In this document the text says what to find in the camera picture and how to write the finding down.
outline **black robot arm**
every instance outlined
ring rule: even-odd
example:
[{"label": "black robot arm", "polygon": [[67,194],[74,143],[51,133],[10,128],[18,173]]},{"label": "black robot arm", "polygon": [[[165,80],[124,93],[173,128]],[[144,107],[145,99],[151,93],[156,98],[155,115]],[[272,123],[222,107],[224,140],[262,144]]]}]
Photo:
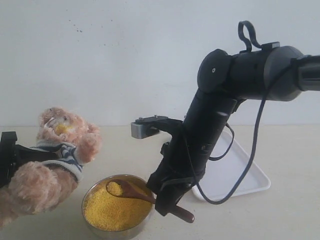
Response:
[{"label": "black robot arm", "polygon": [[[250,39],[244,36],[244,27]],[[279,42],[260,45],[249,21],[239,22],[238,35],[246,50],[229,55],[216,49],[202,61],[198,89],[184,121],[154,116],[131,123],[131,135],[137,139],[160,131],[172,136],[162,146],[162,161],[147,182],[147,187],[156,194],[155,209],[163,216],[195,185],[207,202],[225,202],[253,162],[265,102],[288,102],[303,91],[320,91],[320,56],[303,55],[292,46],[280,46]],[[252,45],[259,50],[252,51]],[[219,201],[211,201],[201,190],[199,180],[205,174],[207,161],[213,160],[210,155],[228,126],[228,119],[246,100],[261,100],[249,163],[229,194]]]}]

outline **table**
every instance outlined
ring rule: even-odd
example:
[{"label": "table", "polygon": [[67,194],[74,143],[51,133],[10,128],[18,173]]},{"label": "table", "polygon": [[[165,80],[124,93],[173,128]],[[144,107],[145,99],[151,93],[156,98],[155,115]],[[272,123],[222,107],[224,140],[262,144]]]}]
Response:
[{"label": "table", "polygon": [[[253,126],[234,126],[235,139],[250,153]],[[37,127],[1,127],[16,131],[18,143],[35,144]],[[129,126],[101,128],[103,147],[84,170],[84,180],[56,210],[17,219],[0,240],[96,240],[86,227],[81,203],[100,179],[133,174],[145,180],[156,169],[167,133],[131,137]],[[188,192],[180,205],[195,215],[193,224],[157,212],[136,240],[318,240],[320,239],[320,125],[261,126],[255,162],[271,180],[270,189],[230,198],[221,205]]]}]

